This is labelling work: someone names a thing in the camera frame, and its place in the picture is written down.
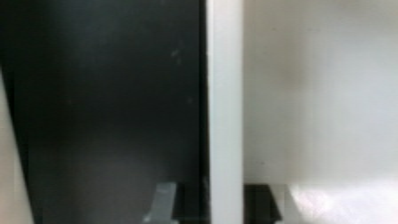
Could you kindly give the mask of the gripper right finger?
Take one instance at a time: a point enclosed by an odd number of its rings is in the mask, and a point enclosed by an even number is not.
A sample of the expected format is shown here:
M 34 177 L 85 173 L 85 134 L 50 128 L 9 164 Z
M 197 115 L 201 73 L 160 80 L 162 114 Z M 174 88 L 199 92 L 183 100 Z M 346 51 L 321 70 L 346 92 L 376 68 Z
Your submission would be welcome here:
M 243 186 L 243 224 L 302 224 L 302 215 L 284 185 Z

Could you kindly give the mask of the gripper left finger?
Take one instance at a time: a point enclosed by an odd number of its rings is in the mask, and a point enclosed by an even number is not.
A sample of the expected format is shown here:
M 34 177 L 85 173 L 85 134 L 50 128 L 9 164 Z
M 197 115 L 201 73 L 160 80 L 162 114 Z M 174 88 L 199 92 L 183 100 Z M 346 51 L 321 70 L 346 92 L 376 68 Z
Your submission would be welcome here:
M 181 191 L 176 182 L 156 184 L 149 211 L 140 224 L 204 224 L 201 217 L 177 213 L 181 205 Z

